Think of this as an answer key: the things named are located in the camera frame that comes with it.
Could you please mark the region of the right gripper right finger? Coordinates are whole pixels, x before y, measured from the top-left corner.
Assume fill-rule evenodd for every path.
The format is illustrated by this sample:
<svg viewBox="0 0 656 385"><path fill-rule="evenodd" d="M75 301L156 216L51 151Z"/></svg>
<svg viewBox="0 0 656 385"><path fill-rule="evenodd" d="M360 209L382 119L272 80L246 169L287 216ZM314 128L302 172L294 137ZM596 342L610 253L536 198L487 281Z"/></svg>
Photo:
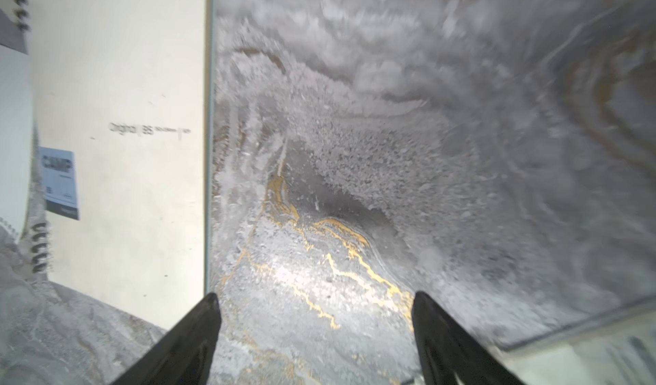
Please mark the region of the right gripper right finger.
<svg viewBox="0 0 656 385"><path fill-rule="evenodd" d="M424 291L415 293L411 315L426 384L524 383Z"/></svg>

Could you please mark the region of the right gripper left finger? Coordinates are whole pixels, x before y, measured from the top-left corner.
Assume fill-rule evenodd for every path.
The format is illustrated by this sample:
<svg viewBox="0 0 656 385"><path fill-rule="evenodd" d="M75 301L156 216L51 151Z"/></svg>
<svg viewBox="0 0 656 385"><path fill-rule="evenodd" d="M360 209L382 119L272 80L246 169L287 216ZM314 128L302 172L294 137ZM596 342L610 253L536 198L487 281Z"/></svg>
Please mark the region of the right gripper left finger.
<svg viewBox="0 0 656 385"><path fill-rule="evenodd" d="M207 384L221 322L218 296L209 293L113 384Z"/></svg>

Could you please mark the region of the B5 spiral notebook blue label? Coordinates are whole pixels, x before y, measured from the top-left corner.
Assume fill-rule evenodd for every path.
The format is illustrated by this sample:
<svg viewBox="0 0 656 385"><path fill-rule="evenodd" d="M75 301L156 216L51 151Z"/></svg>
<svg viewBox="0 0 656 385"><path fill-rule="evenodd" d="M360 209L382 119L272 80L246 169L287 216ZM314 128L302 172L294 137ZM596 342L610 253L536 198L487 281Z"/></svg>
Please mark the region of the B5 spiral notebook blue label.
<svg viewBox="0 0 656 385"><path fill-rule="evenodd" d="M1 0L27 40L37 269L165 330L204 296L211 0Z"/></svg>

